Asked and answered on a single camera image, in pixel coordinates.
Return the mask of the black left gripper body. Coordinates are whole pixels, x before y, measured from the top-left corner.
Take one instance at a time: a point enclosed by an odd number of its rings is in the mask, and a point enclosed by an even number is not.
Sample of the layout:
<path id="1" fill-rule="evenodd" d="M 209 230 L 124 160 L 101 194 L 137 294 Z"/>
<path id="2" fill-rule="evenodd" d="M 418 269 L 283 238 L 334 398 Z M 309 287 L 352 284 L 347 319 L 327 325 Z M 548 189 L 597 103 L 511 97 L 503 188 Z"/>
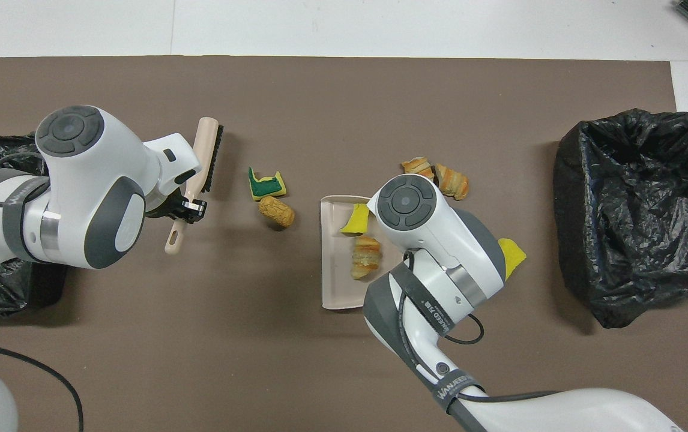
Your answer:
<path id="1" fill-rule="evenodd" d="M 180 193 L 171 194 L 161 205 L 161 214 L 172 220 L 193 224 L 201 221 L 206 214 L 207 206 L 204 200 L 187 199 Z"/>

